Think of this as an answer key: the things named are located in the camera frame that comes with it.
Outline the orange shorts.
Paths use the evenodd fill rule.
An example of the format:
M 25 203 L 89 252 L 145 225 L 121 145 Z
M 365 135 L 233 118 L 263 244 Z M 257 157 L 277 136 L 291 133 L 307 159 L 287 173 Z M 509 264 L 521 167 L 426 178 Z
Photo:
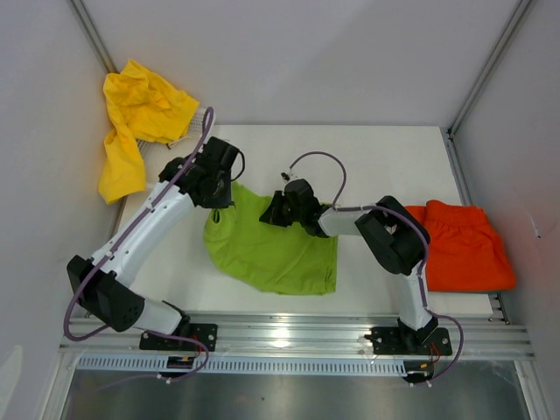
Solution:
M 516 286 L 503 241 L 482 209 L 434 199 L 406 209 L 430 235 L 430 291 L 487 293 Z

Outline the aluminium frame post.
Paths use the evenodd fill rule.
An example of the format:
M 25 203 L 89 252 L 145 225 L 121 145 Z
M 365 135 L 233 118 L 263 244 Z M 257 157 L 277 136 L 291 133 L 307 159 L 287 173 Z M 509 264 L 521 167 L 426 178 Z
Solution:
M 461 102 L 458 111 L 455 113 L 449 127 L 446 129 L 446 135 L 450 141 L 454 140 L 454 137 L 459 133 L 460 128 L 466 122 L 487 84 L 504 59 L 508 48 L 513 44 L 517 32 L 522 28 L 529 13 L 536 4 L 537 1 L 534 0 L 521 0 L 515 3 L 513 11 L 500 30 L 498 38 L 493 42 L 490 52 L 478 71 L 465 99 Z
M 117 71 L 115 62 L 102 39 L 86 2 L 83 0 L 67 0 L 66 2 L 103 71 L 106 74 L 115 73 Z

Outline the lime green shorts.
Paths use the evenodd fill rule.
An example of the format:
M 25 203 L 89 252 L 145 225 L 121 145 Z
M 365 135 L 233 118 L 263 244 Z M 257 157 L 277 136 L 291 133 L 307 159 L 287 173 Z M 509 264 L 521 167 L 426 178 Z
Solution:
M 237 182 L 232 198 L 232 206 L 209 214 L 203 232 L 218 270 L 262 292 L 315 296 L 336 291 L 337 238 L 313 237 L 299 225 L 260 222 L 272 198 Z

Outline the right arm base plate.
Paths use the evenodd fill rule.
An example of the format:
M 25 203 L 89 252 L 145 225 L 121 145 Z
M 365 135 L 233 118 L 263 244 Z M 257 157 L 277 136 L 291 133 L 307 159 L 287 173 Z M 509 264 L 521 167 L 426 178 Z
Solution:
M 364 338 L 372 343 L 377 355 L 451 356 L 453 354 L 450 334 L 437 327 L 430 332 L 409 331 L 398 326 L 377 326 Z

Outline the yellow shorts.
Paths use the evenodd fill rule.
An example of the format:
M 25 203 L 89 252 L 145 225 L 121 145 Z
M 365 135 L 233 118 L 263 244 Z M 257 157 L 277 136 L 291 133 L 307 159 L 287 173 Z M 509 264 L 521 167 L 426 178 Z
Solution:
M 110 205 L 146 186 L 138 143 L 178 141 L 188 133 L 200 102 L 133 59 L 106 76 L 102 92 L 112 130 L 103 140 L 106 159 L 98 192 Z

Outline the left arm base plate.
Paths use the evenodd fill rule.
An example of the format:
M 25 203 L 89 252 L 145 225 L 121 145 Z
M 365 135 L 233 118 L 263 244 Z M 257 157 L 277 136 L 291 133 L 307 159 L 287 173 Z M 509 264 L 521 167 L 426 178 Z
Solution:
M 205 345 L 209 352 L 213 352 L 218 338 L 218 326 L 216 324 L 184 322 L 178 326 L 172 335 L 197 340 Z M 198 345 L 195 345 L 192 342 L 162 338 L 161 336 L 154 335 L 150 332 L 143 333 L 139 342 L 139 348 L 141 350 L 154 351 L 193 352 L 201 350 Z

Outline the right aluminium frame post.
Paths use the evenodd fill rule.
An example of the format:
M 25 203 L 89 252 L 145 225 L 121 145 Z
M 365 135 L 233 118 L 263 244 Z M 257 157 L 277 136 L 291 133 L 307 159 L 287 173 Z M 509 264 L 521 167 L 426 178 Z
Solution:
M 454 140 L 454 137 L 459 133 L 460 128 L 466 122 L 487 84 L 504 59 L 508 48 L 513 44 L 517 32 L 522 28 L 529 13 L 536 4 L 537 1 L 534 0 L 521 0 L 515 3 L 513 11 L 500 30 L 498 38 L 493 42 L 490 52 L 478 71 L 465 99 L 461 102 L 458 111 L 455 113 L 449 127 L 446 129 L 446 135 L 450 141 Z

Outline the left aluminium frame post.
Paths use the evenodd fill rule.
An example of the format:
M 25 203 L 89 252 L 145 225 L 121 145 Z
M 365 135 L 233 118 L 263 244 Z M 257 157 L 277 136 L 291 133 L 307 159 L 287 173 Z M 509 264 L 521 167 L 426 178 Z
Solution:
M 117 71 L 115 62 L 102 39 L 86 2 L 83 0 L 67 0 L 66 2 L 103 71 L 106 74 L 115 73 Z

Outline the aluminium mounting rail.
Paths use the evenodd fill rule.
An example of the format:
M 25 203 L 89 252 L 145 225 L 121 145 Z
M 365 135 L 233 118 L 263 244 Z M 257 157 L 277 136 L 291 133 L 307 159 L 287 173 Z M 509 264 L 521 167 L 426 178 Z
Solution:
M 394 326 L 394 316 L 312 316 L 199 312 L 193 323 L 216 324 L 213 353 L 246 357 L 357 359 L 373 354 L 365 339 L 374 326 Z M 461 319 L 465 342 L 459 358 L 466 361 L 533 361 L 529 333 L 522 325 L 499 320 Z

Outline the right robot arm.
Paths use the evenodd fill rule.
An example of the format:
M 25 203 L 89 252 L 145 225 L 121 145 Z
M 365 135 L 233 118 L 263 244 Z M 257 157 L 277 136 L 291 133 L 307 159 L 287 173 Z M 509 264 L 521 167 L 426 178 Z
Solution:
M 283 228 L 297 223 L 319 238 L 361 237 L 375 260 L 398 276 L 401 346 L 415 354 L 431 343 L 431 334 L 438 327 L 428 306 L 424 279 L 431 238 L 396 198 L 385 196 L 366 206 L 328 206 L 319 202 L 306 180 L 296 179 L 274 193 L 260 221 Z

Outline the white plastic basket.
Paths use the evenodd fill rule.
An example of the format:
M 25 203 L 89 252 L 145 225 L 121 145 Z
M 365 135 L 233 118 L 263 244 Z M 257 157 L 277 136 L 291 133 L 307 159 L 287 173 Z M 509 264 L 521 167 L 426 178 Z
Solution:
M 175 148 L 176 146 L 178 146 L 179 144 L 183 143 L 184 141 L 192 141 L 193 140 L 194 142 L 197 142 L 202 135 L 203 121 L 204 121 L 204 116 L 205 116 L 206 112 L 207 112 L 207 109 L 205 107 L 200 106 L 197 109 L 197 111 L 195 112 L 192 119 L 190 120 L 187 132 L 182 137 L 180 137 L 178 140 L 170 142 L 170 143 L 165 143 L 164 146 L 168 150 L 171 150 L 171 149 Z M 136 143 L 137 143 L 138 149 L 140 151 L 140 154 L 143 158 L 145 158 L 147 156 L 150 149 L 155 145 L 155 143 L 147 142 L 147 141 L 144 141 L 144 140 L 137 140 Z

